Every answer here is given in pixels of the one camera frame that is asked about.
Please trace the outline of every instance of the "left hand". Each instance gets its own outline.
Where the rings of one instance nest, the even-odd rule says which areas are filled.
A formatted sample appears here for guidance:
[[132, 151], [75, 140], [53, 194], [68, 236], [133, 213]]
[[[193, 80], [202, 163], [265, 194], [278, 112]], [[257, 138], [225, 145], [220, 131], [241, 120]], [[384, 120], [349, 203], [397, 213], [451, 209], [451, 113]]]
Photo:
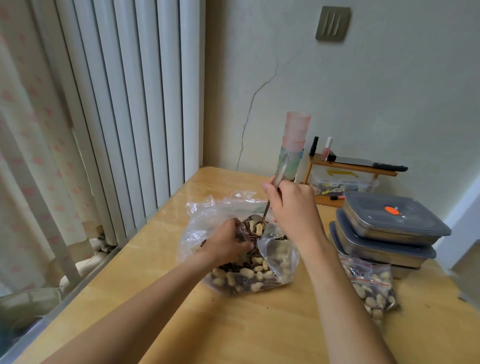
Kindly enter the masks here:
[[237, 218], [231, 218], [225, 221], [212, 237], [207, 239], [199, 252], [208, 254], [215, 266], [221, 266], [231, 262], [241, 253], [246, 253], [253, 249], [252, 242], [238, 242], [235, 239], [235, 230], [241, 222]]

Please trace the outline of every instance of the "sheer curtain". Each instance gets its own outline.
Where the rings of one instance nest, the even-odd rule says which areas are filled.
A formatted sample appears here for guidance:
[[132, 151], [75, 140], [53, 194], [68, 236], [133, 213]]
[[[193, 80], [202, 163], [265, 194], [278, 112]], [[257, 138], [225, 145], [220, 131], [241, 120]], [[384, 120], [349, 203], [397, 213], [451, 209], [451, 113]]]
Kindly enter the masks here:
[[100, 219], [25, 0], [0, 1], [0, 295], [80, 281]]

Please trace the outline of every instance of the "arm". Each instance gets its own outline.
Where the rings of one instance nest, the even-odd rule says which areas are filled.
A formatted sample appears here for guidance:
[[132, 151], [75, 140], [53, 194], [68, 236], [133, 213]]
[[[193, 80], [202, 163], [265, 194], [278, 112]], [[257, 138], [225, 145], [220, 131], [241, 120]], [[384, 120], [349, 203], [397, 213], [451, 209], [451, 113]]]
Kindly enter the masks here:
[[310, 186], [263, 185], [282, 231], [297, 246], [317, 298], [330, 363], [396, 363], [328, 241]]
[[240, 222], [224, 222], [203, 248], [122, 303], [43, 364], [138, 363], [191, 290], [210, 270], [253, 248], [235, 240]]

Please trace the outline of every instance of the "light switch plate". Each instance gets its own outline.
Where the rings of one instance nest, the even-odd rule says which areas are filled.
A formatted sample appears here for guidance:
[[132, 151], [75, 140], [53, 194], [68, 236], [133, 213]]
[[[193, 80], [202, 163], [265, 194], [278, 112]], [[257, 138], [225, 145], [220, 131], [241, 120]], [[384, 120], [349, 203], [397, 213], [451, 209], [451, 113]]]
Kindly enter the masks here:
[[343, 42], [347, 34], [350, 16], [350, 8], [340, 6], [322, 7], [315, 39], [324, 42]]

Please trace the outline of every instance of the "table surface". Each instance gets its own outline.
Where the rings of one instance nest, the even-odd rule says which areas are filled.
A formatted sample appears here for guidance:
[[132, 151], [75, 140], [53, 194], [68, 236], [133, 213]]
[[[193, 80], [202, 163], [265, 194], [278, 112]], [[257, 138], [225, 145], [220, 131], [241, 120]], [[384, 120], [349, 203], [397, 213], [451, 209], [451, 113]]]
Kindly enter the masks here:
[[[16, 363], [41, 362], [60, 346], [176, 265], [188, 223], [185, 204], [231, 190], [257, 191], [266, 177], [201, 168], [25, 350]], [[318, 206], [325, 230], [335, 208]], [[395, 280], [401, 310], [384, 337], [399, 363], [480, 363], [480, 318], [434, 261]], [[342, 344], [348, 350], [348, 342]], [[238, 297], [199, 284], [151, 346], [150, 363], [327, 363], [312, 284], [301, 262], [292, 283]]]

